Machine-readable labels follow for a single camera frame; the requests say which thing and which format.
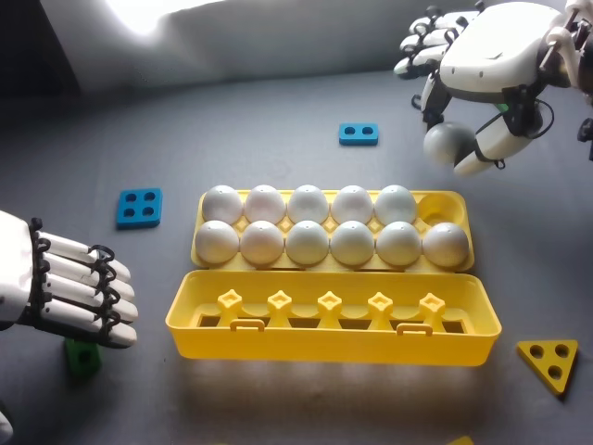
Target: gray table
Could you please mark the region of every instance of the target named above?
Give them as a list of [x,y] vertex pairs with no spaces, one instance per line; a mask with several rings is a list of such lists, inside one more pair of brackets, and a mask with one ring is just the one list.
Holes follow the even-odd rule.
[[[4,104],[0,208],[48,231],[111,246],[130,267],[139,342],[104,350],[102,371],[69,380],[63,340],[0,335],[0,398],[15,444],[589,443],[593,435],[593,163],[575,140],[589,110],[550,90],[556,124],[504,172],[458,179],[425,159],[410,106],[422,81],[388,72],[229,84],[126,98]],[[496,111],[462,102],[477,128]],[[343,121],[374,121],[377,147],[341,147]],[[448,189],[467,200],[476,263],[503,333],[484,366],[191,362],[164,318],[189,260],[198,197],[215,184]],[[114,228],[120,190],[162,187],[156,229]],[[564,402],[514,351],[576,338]]]

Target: white egg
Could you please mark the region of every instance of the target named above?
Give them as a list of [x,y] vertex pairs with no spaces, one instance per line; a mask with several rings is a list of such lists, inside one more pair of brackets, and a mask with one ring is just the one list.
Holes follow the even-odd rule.
[[442,222],[424,236],[423,253],[437,266],[453,267],[461,264],[470,254],[470,242],[457,224]]
[[413,225],[392,222],[377,237],[377,254],[394,266],[412,264],[422,254],[422,240]]
[[372,199],[369,193],[357,185],[349,185],[337,192],[332,203],[332,216],[339,223],[359,221],[367,223],[372,218]]
[[315,264],[330,250],[325,229],[314,221],[297,222],[286,238],[286,255],[299,264]]
[[205,221],[222,221],[235,224],[243,215],[243,201],[236,190],[228,185],[210,188],[202,201],[202,216]]
[[288,200],[288,218],[293,223],[314,221],[323,223],[330,214],[330,205],[315,185],[301,185]]
[[330,249],[338,261],[358,266],[370,260],[374,253],[372,232],[362,222],[344,222],[335,229]]
[[286,214],[286,204],[278,190],[270,185],[258,185],[249,192],[245,201],[245,216],[252,223],[267,221],[279,223]]
[[383,225],[403,221],[413,223],[416,219],[416,200],[407,188],[390,185],[381,190],[374,203],[374,214]]
[[239,236],[222,221],[204,222],[196,233],[196,253],[203,261],[220,264],[239,251]]
[[241,254],[253,264],[269,264],[284,251],[282,232],[271,222],[255,221],[241,236]]

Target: egg carton tray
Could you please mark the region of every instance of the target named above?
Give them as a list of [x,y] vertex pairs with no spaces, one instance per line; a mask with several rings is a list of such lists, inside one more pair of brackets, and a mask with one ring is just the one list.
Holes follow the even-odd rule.
[[463,273],[194,271],[167,316],[190,359],[476,366],[501,327]]
[[[249,190],[237,190],[241,200],[245,204],[247,195],[249,194]],[[280,194],[283,197],[284,203],[288,203],[288,200],[292,196],[294,190],[279,190]],[[330,203],[330,206],[334,202],[335,196],[338,193],[338,190],[323,190],[327,201]],[[371,200],[374,204],[380,190],[368,190],[369,195],[371,196]],[[409,264],[408,266],[397,267],[389,264],[381,260],[379,255],[377,255],[376,251],[372,255],[372,257],[365,263],[358,265],[358,266],[347,266],[338,260],[336,260],[332,256],[332,252],[327,255],[322,261],[318,262],[317,264],[311,266],[304,266],[302,264],[298,264],[292,261],[286,252],[278,258],[278,260],[272,262],[271,264],[267,264],[266,266],[255,266],[243,258],[241,252],[235,255],[231,260],[223,263],[223,264],[209,264],[207,262],[202,261],[196,253],[196,243],[194,240],[196,239],[197,230],[200,226],[205,222],[204,217],[202,215],[202,202],[204,200],[204,195],[200,198],[199,206],[197,210],[197,217],[196,217],[196,228],[194,230],[194,237],[192,240],[192,262],[199,267],[204,268],[212,268],[212,269],[231,269],[231,270],[255,270],[255,269],[274,269],[274,270],[308,270],[308,271],[345,271],[345,270],[358,270],[358,271],[394,271],[394,272],[463,272],[467,271],[473,266],[473,243],[472,243],[472,236],[470,233],[470,224],[468,221],[467,216],[467,209],[465,207],[465,200],[463,197],[455,192],[450,191],[411,191],[414,199],[416,200],[416,204],[418,206],[418,217],[413,222],[413,226],[418,230],[421,237],[434,225],[438,223],[455,223],[457,224],[465,234],[467,235],[467,239],[470,243],[470,253],[465,259],[464,262],[459,264],[456,267],[445,268],[437,266],[436,264],[431,263],[428,259],[421,255],[421,257],[416,260],[414,263]],[[295,225],[288,216],[284,216],[284,218],[276,224],[276,226],[281,230],[284,241],[288,236],[288,232],[290,229]],[[322,227],[327,232],[327,235],[332,238],[332,234],[334,230],[338,227],[339,223],[330,216],[322,223]],[[366,224],[367,227],[372,232],[373,238],[377,239],[377,236],[381,233],[383,228],[385,227],[383,224],[377,220],[377,218],[373,215],[372,219]],[[243,215],[239,221],[233,224],[233,229],[239,235],[242,236],[245,229],[249,226],[249,221]]]

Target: triangular block with three holes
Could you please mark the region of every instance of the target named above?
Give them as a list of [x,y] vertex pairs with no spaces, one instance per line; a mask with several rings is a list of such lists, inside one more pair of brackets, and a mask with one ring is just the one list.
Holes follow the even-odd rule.
[[534,340],[517,343],[517,352],[557,396],[566,390],[578,350],[576,340]]

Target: blue rectangular block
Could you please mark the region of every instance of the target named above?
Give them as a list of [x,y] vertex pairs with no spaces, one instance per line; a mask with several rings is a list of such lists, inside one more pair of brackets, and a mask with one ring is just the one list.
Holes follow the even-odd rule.
[[379,143],[379,125],[376,123],[341,123],[342,146],[376,146]]
[[118,205],[118,229],[143,229],[160,224],[163,192],[160,188],[124,190]]

